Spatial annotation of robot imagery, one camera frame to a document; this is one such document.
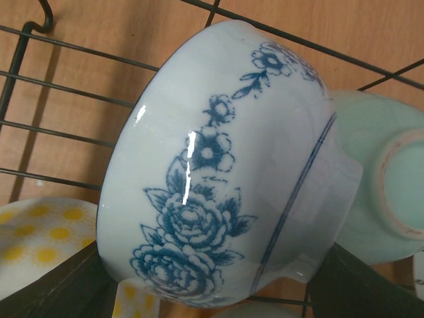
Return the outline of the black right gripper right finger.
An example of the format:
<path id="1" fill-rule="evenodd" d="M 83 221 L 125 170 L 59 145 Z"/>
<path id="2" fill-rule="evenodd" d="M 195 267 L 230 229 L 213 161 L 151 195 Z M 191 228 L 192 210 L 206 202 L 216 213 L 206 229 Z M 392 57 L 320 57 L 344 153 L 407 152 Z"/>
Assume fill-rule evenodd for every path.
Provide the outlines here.
<path id="1" fill-rule="evenodd" d="M 423 300 L 335 243 L 307 289 L 315 317 L 422 317 Z"/>

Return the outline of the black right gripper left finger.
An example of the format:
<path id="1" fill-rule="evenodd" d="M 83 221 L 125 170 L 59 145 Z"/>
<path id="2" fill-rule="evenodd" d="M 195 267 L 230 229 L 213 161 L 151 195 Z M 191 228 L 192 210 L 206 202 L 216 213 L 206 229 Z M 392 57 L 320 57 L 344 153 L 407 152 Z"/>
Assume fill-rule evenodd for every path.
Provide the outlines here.
<path id="1" fill-rule="evenodd" d="M 2 317 L 111 317 L 118 283 L 90 244 L 1 300 Z"/>

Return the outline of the yellow rimmed bowl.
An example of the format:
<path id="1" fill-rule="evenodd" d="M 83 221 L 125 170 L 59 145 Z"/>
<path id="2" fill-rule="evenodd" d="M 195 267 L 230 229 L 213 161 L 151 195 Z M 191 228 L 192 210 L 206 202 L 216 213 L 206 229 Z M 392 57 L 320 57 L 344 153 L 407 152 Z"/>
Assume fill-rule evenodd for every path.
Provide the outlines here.
<path id="1" fill-rule="evenodd" d="M 1 207 L 1 300 L 95 244 L 96 205 L 41 197 Z M 157 317 L 159 299 L 128 283 L 117 286 L 111 317 Z"/>

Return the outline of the white bowl brown diamonds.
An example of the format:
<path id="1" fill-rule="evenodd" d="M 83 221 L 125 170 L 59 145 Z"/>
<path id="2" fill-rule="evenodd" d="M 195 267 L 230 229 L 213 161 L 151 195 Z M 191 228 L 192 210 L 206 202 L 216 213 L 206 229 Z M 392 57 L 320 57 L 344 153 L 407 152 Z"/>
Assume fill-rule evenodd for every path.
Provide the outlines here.
<path id="1" fill-rule="evenodd" d="M 413 281 L 417 297 L 424 299 L 424 251 L 420 250 L 413 256 Z"/>

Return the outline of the pale green bowl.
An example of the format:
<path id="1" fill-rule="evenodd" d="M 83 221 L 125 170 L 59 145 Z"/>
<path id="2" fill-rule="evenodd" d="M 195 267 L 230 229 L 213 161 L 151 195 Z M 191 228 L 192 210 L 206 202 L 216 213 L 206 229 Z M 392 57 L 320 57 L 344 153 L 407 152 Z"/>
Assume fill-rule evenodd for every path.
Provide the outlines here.
<path id="1" fill-rule="evenodd" d="M 332 93 L 344 152 L 363 176 L 337 243 L 367 264 L 423 248 L 423 111 L 383 95 Z"/>

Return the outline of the blue floral white bowl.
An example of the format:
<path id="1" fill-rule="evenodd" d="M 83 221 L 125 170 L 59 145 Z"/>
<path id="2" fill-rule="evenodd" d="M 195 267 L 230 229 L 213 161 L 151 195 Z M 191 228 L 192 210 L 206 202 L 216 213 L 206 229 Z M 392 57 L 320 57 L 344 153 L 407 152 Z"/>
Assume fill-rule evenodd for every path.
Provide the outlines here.
<path id="1" fill-rule="evenodd" d="M 117 282 L 194 307 L 308 282 L 360 185 L 313 67 L 242 21 L 178 48 L 113 149 L 97 248 Z"/>

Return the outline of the black wire dish rack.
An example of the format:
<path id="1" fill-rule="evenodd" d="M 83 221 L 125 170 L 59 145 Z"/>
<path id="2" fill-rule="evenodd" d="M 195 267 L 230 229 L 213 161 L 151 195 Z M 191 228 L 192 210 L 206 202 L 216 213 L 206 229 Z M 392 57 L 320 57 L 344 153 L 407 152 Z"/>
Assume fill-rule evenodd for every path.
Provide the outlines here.
<path id="1" fill-rule="evenodd" d="M 423 106 L 422 1 L 51 1 L 1 110 L 1 203 L 96 202 L 111 145 L 154 69 L 231 17 L 280 31 L 333 89 Z"/>

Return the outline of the white ceramic bowl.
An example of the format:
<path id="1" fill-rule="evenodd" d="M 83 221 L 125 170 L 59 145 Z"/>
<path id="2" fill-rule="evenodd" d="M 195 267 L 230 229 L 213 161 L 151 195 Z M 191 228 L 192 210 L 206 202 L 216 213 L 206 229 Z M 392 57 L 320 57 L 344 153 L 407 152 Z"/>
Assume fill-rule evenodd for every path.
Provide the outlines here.
<path id="1" fill-rule="evenodd" d="M 299 315 L 279 305 L 269 303 L 242 303 L 224 309 L 211 318 L 297 318 Z"/>

